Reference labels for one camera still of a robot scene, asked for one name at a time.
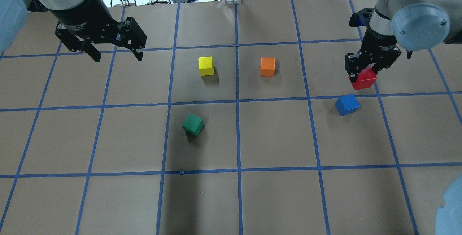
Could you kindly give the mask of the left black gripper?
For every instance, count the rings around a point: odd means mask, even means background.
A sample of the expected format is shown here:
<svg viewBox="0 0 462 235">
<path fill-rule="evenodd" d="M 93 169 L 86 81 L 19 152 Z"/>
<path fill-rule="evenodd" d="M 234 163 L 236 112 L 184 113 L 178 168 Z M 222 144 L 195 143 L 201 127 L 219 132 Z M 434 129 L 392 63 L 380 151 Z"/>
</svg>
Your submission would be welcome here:
<svg viewBox="0 0 462 235">
<path fill-rule="evenodd" d="M 130 50 L 138 61 L 142 61 L 147 35 L 133 17 L 117 23 L 102 0 L 83 0 L 74 8 L 51 10 L 51 13 L 66 29 L 56 36 L 68 49 L 82 48 L 82 53 L 99 63 L 101 53 L 92 41 L 107 44 L 115 40 L 116 46 Z"/>
</svg>

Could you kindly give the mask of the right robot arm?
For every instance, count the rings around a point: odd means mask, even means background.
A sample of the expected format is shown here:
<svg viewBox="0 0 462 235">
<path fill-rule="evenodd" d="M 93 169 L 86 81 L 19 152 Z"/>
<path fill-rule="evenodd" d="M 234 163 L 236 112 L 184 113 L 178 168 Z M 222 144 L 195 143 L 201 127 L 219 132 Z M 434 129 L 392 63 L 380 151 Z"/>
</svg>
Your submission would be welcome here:
<svg viewBox="0 0 462 235">
<path fill-rule="evenodd" d="M 345 55 L 351 83 L 370 68 L 387 69 L 406 50 L 407 57 L 440 43 L 461 44 L 462 0 L 378 0 L 350 17 L 351 27 L 366 28 L 357 53 Z"/>
</svg>

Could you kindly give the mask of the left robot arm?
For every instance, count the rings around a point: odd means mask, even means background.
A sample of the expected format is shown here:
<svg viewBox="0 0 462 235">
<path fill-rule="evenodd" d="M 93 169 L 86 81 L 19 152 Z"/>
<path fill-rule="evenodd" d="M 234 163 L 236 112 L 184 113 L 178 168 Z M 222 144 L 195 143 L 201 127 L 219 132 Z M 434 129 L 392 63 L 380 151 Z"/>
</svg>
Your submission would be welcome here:
<svg viewBox="0 0 462 235">
<path fill-rule="evenodd" d="M 27 20 L 32 0 L 0 0 L 1 51 L 14 42 Z M 95 44 L 114 44 L 132 51 L 137 60 L 143 59 L 147 36 L 132 17 L 114 20 L 102 0 L 39 0 L 53 14 L 58 24 L 55 35 L 71 52 L 81 51 L 95 62 L 101 53 Z"/>
</svg>

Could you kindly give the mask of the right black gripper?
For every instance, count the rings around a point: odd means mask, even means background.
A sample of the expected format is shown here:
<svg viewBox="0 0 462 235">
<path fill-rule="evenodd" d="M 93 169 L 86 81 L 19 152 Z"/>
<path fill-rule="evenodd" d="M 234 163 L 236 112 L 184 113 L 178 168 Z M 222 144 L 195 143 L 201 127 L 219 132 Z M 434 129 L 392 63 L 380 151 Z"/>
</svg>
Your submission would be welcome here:
<svg viewBox="0 0 462 235">
<path fill-rule="evenodd" d="M 370 64 L 374 74 L 378 75 L 383 69 L 391 67 L 401 54 L 394 36 L 366 31 L 359 52 L 345 54 L 344 67 L 350 80 L 357 80 Z"/>
</svg>

